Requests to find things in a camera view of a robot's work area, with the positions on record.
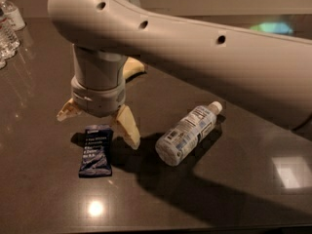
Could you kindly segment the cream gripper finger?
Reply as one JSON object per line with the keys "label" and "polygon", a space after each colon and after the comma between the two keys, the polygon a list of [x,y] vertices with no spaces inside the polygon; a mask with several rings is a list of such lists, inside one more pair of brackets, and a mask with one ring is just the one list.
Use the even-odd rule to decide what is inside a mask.
{"label": "cream gripper finger", "polygon": [[112,127],[131,149],[137,150],[140,145],[140,133],[130,107],[123,104],[112,117]]}
{"label": "cream gripper finger", "polygon": [[73,98],[68,100],[62,109],[59,111],[57,115],[57,119],[61,122],[65,119],[76,117],[82,113],[82,110],[79,108],[77,103],[74,101]]}

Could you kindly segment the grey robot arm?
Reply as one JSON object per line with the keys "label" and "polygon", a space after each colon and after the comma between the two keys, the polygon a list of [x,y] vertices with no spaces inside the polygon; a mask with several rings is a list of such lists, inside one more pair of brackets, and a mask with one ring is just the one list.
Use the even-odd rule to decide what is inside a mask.
{"label": "grey robot arm", "polygon": [[312,139],[312,43],[143,10],[138,0],[48,0],[73,47],[72,98],[97,117],[124,104],[127,58]]}

